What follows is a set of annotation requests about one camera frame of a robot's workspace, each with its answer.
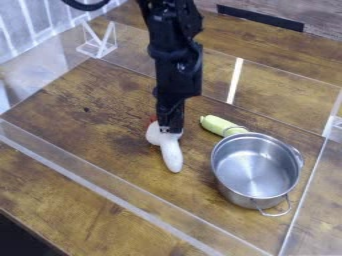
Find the wooden table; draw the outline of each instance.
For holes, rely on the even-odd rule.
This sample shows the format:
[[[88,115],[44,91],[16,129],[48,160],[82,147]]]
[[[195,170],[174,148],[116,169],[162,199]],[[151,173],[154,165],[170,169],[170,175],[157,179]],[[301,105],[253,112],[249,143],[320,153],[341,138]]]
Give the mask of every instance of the wooden table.
[[[127,17],[127,13],[134,15],[130,8],[131,2],[111,15],[116,18]],[[214,22],[215,17],[211,14],[209,17],[209,22]],[[209,31],[202,40],[209,45],[218,44],[217,38],[211,37]],[[301,72],[309,72],[306,64],[298,66]],[[151,85],[154,79],[91,59],[6,113],[3,119],[263,251],[277,254],[321,151],[322,137],[213,99],[193,98],[187,101],[182,138],[185,168],[174,175],[165,167],[159,149],[145,139],[155,104]],[[290,194],[294,210],[285,217],[265,218],[257,211],[230,204],[219,195],[210,172],[210,152],[219,137],[206,132],[198,122],[207,114],[278,137],[304,153],[306,165],[299,184]],[[154,226],[7,145],[2,144],[0,151],[2,210],[66,253],[203,254],[187,239]],[[247,246],[241,246],[227,253],[246,255],[249,250]]]

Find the silver pot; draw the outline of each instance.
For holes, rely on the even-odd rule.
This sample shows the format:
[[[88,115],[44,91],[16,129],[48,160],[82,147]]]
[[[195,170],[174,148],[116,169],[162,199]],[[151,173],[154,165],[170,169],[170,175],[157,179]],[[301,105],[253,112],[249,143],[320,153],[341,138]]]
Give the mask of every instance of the silver pot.
[[[226,137],[211,153],[211,167],[219,191],[237,205],[258,209],[269,217],[291,210],[289,192],[298,183],[304,158],[299,151],[261,133]],[[287,200],[289,208],[278,214],[263,209]]]

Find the background wall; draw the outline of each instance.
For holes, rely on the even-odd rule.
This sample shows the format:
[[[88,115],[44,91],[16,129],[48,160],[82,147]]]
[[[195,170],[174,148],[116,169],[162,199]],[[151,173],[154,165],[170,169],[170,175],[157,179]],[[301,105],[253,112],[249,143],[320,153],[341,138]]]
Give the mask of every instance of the background wall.
[[[342,41],[341,0],[195,0],[217,12],[217,4],[305,23],[305,32]]]
[[[99,0],[79,0],[83,3]],[[60,0],[2,0],[0,4],[0,64],[34,48],[51,36],[91,20],[120,5],[126,0],[112,0],[96,12],[70,8]]]

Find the white bracket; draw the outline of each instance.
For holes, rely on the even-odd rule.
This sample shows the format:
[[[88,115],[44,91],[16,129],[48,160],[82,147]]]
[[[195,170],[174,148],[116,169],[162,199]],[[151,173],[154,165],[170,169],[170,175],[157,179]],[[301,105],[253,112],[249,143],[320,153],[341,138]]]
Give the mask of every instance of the white bracket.
[[[115,23],[110,22],[102,40],[86,20],[82,22],[82,26],[86,42],[76,48],[76,51],[95,59],[100,59],[118,48]]]

